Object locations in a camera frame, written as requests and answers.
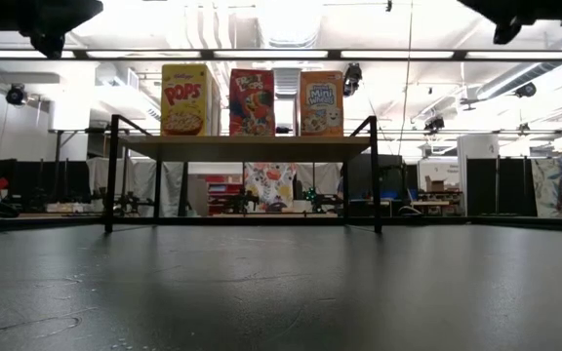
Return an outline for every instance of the wooden tabletop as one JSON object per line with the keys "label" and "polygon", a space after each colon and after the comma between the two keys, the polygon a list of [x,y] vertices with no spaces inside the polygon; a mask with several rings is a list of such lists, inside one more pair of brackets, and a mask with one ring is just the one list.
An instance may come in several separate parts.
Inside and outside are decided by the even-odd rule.
{"label": "wooden tabletop", "polygon": [[223,218],[337,218],[337,214],[214,214],[212,217]]}
{"label": "wooden tabletop", "polygon": [[449,201],[414,201],[411,206],[448,206]]}
{"label": "wooden tabletop", "polygon": [[361,136],[123,136],[130,149],[177,162],[342,162],[370,147]]}

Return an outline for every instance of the pops cereal box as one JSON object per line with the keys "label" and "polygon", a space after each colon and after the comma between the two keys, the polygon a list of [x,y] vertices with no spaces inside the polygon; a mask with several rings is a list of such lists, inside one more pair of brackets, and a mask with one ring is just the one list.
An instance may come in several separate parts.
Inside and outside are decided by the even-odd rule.
{"label": "pops cereal box", "polygon": [[343,137],[343,81],[338,71],[301,72],[301,136]]}
{"label": "pops cereal box", "polygon": [[229,84],[229,134],[274,136],[274,73],[233,69]]}
{"label": "pops cereal box", "polygon": [[218,84],[205,64],[162,67],[163,136],[216,136],[220,132]]}

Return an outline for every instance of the shelf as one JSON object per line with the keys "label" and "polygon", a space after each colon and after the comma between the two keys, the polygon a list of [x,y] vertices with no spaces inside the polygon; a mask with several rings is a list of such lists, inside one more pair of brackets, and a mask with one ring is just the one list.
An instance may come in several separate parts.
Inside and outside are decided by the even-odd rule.
{"label": "shelf", "polygon": [[130,149],[177,162],[342,162],[370,147],[349,136],[123,136]]}

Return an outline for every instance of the ductwork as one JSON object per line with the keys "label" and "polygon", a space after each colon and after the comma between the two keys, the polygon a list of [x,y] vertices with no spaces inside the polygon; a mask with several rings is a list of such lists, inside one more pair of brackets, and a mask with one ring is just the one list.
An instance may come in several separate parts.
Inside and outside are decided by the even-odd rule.
{"label": "ductwork", "polygon": [[299,89],[300,68],[273,68],[274,92],[279,98],[294,98]]}
{"label": "ductwork", "polygon": [[315,46],[322,19],[322,0],[262,0],[256,8],[262,48],[310,49]]}
{"label": "ductwork", "polygon": [[[549,49],[562,50],[562,39],[553,44]],[[541,77],[561,65],[562,62],[519,64],[495,80],[480,87],[476,95],[479,99],[497,98]]]}

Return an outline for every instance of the dark gray floor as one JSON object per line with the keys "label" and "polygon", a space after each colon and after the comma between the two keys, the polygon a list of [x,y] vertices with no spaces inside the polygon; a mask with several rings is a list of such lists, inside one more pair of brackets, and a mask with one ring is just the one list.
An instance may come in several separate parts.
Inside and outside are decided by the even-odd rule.
{"label": "dark gray floor", "polygon": [[562,232],[101,232],[0,234],[0,351],[562,350]]}

